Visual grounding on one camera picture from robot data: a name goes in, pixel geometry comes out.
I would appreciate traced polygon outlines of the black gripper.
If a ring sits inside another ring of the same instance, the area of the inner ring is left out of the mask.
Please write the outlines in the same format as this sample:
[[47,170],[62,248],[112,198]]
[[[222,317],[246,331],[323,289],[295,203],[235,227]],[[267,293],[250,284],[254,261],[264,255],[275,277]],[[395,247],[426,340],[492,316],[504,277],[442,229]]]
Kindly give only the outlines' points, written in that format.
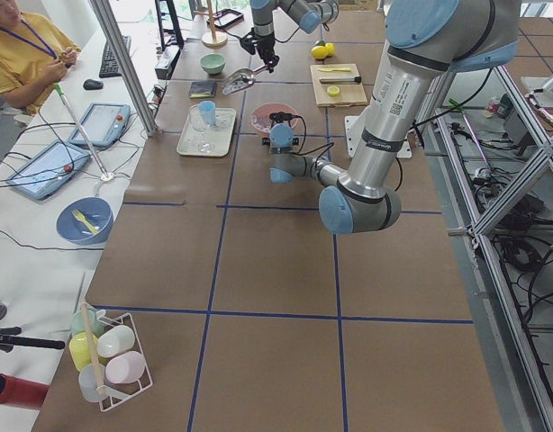
[[294,120],[302,120],[300,115],[290,112],[272,112],[269,115],[271,127],[268,137],[263,139],[263,144],[271,149],[291,149],[299,144],[299,139],[294,135]]
[[239,42],[250,55],[258,54],[263,61],[266,61],[268,73],[274,72],[279,56],[275,53],[276,38],[273,30],[261,32],[260,29],[253,27],[239,38]]

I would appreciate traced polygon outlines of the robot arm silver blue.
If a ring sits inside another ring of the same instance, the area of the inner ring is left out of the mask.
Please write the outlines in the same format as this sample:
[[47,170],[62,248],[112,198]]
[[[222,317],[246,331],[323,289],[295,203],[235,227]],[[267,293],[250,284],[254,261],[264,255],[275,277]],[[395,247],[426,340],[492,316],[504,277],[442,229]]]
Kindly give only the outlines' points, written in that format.
[[240,37],[240,45],[250,55],[257,53],[264,69],[272,73],[279,62],[274,47],[276,36],[273,12],[282,10],[301,30],[310,34],[322,24],[333,23],[340,12],[337,1],[254,0],[249,2],[252,27]]
[[385,178],[412,127],[431,81],[446,72],[500,66],[517,51],[518,1],[395,1],[385,18],[385,51],[374,95],[354,124],[356,152],[346,169],[325,157],[296,155],[293,133],[269,133],[272,182],[310,176],[323,185],[319,213],[335,234],[384,230],[401,212]]

